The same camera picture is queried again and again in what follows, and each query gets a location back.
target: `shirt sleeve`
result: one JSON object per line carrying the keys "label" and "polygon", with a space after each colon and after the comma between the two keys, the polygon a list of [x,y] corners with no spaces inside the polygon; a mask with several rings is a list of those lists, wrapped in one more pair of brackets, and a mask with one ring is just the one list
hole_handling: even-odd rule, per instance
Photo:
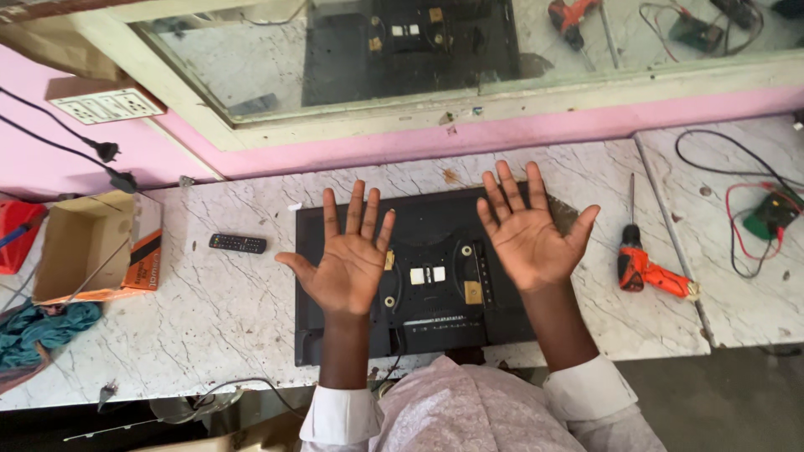
{"label": "shirt sleeve", "polygon": [[[330,389],[318,386],[299,438],[317,446],[349,446],[367,449],[368,438],[379,435],[383,411],[368,389]],[[339,448],[321,448],[339,450]]]}
{"label": "shirt sleeve", "polygon": [[603,355],[550,374],[544,395],[553,416],[589,452],[665,451],[636,406],[634,390]]}

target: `electrical socket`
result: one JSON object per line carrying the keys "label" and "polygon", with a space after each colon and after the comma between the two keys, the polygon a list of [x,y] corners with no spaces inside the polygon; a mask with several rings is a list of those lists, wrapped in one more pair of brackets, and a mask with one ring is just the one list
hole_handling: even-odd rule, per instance
{"label": "electrical socket", "polygon": [[45,100],[86,125],[167,113],[162,102],[131,79],[53,79]]}
{"label": "electrical socket", "polygon": [[129,91],[126,94],[118,94],[115,96],[118,102],[120,102],[123,107],[128,109],[133,114],[139,113],[149,113],[155,114],[156,111],[150,106],[150,103],[139,96],[137,93],[130,92],[130,90],[126,89],[124,91]]}

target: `hand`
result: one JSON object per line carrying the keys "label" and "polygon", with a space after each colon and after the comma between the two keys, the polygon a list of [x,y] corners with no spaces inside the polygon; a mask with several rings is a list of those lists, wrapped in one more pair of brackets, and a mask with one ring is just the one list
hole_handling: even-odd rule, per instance
{"label": "hand", "polygon": [[530,209],[525,208],[516,181],[511,176],[511,169],[502,160],[497,162],[497,174],[508,202],[503,198],[491,171],[483,173],[483,185],[499,223],[492,217],[489,203],[483,198],[478,199],[480,221],[508,277],[519,292],[539,290],[547,285],[568,281],[569,275],[584,256],[595,217],[601,210],[597,205],[587,207],[572,225],[569,234],[561,236],[550,214],[539,166],[528,162],[525,171]]}
{"label": "hand", "polygon": [[324,190],[324,257],[318,267],[296,253],[278,253],[275,257],[293,270],[301,287],[325,314],[368,314],[383,276],[396,213],[392,209],[385,214],[375,244],[372,240],[379,190],[372,188],[368,192],[366,216],[361,221],[365,189],[364,181],[355,182],[343,235],[335,209],[335,193],[331,188]]}

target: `tv remote control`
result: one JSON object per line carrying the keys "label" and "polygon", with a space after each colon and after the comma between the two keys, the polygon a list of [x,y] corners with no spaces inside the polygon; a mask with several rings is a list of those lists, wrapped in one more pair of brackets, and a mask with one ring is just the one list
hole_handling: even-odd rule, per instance
{"label": "tv remote control", "polygon": [[209,247],[227,249],[229,251],[243,251],[246,253],[262,254],[268,246],[266,239],[253,237],[229,236],[228,234],[212,234]]}

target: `orange cardboard box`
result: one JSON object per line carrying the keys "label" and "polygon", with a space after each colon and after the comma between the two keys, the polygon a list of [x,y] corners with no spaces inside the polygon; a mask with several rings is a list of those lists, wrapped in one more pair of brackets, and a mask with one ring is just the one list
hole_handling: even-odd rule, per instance
{"label": "orange cardboard box", "polygon": [[73,294],[70,302],[107,302],[153,292],[161,256],[162,205],[153,199],[117,190],[56,203],[33,303],[66,302]]}

